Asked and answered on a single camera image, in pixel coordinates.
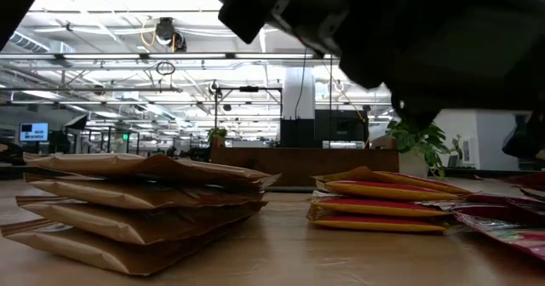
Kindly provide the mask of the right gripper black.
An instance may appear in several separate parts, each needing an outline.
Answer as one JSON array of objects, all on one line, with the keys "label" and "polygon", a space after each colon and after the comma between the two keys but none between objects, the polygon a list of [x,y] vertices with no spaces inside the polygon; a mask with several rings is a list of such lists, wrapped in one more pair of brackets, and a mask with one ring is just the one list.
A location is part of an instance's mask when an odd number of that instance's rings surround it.
[{"label": "right gripper black", "polygon": [[218,19],[251,43],[269,25],[297,38],[316,57],[341,55],[336,33],[349,14],[346,0],[219,0]]}]

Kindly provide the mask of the green snack packet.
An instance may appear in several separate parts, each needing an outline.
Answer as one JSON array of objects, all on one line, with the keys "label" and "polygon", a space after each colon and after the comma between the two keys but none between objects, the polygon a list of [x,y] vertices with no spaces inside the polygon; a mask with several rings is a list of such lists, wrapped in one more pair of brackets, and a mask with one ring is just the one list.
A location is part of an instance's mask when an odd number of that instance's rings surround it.
[{"label": "green snack packet", "polygon": [[138,245],[203,235],[259,212],[265,202],[201,208],[119,209],[65,197],[18,196],[18,207],[45,219]]}]

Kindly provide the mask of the wooden tea organizer tray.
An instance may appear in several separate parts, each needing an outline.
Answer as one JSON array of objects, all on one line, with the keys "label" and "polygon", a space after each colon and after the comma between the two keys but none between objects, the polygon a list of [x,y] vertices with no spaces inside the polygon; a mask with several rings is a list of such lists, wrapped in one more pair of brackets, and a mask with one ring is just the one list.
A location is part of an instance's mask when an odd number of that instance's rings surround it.
[{"label": "wooden tea organizer tray", "polygon": [[315,175],[336,174],[357,167],[399,170],[399,155],[395,150],[376,149],[218,147],[211,151],[211,162],[280,174],[276,186],[313,186]]}]

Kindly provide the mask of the small distant potted plant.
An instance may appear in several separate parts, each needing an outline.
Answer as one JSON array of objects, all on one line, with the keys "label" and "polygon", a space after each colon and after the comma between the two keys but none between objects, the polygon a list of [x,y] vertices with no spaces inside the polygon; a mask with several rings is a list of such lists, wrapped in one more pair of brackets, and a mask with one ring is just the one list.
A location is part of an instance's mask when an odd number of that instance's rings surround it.
[{"label": "small distant potted plant", "polygon": [[224,128],[211,128],[208,132],[210,147],[224,147],[226,144],[227,130]]}]

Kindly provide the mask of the round grey mat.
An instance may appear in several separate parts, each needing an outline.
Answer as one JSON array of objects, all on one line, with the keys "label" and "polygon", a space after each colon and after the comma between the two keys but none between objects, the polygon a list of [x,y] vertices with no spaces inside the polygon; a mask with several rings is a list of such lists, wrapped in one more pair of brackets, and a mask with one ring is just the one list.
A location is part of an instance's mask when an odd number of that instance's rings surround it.
[{"label": "round grey mat", "polygon": [[278,193],[312,193],[315,187],[310,186],[269,186],[265,188],[266,192]]}]

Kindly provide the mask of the potted green plant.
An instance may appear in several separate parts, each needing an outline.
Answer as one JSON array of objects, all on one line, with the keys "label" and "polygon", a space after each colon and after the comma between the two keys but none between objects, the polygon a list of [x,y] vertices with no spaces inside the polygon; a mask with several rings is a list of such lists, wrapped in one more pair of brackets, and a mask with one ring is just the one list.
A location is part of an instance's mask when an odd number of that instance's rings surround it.
[{"label": "potted green plant", "polygon": [[392,120],[385,131],[386,136],[395,139],[399,153],[399,172],[415,177],[427,178],[428,174],[442,179],[445,167],[442,156],[462,157],[461,136],[452,140],[452,146],[445,144],[445,132],[435,123],[419,129],[405,121]]}]

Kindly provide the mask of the blue computer monitor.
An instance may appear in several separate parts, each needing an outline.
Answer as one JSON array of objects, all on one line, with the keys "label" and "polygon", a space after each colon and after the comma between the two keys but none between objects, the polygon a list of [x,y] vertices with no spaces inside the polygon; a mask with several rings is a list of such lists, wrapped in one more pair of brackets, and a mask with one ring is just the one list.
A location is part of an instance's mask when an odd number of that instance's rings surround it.
[{"label": "blue computer monitor", "polygon": [[45,142],[48,139],[48,123],[21,123],[19,126],[19,142]]}]

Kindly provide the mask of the distant black rig frame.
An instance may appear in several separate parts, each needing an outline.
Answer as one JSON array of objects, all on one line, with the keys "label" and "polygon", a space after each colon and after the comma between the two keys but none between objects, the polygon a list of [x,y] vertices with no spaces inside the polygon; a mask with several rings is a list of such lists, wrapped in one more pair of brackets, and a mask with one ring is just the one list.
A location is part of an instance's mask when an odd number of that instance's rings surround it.
[{"label": "distant black rig frame", "polygon": [[[266,94],[268,94],[280,107],[280,113],[279,115],[283,115],[284,111],[284,104],[282,102],[284,96],[283,96],[283,89],[282,88],[272,88],[272,87],[259,87],[259,86],[240,86],[240,87],[221,87],[217,83],[213,83],[214,85],[214,128],[218,128],[218,109],[219,109],[219,93],[226,91],[226,93],[222,96],[222,99],[226,99],[229,94],[232,91],[238,91],[241,93],[257,93],[260,91],[264,91]],[[279,92],[279,99],[277,99],[272,92],[278,91]]]}]

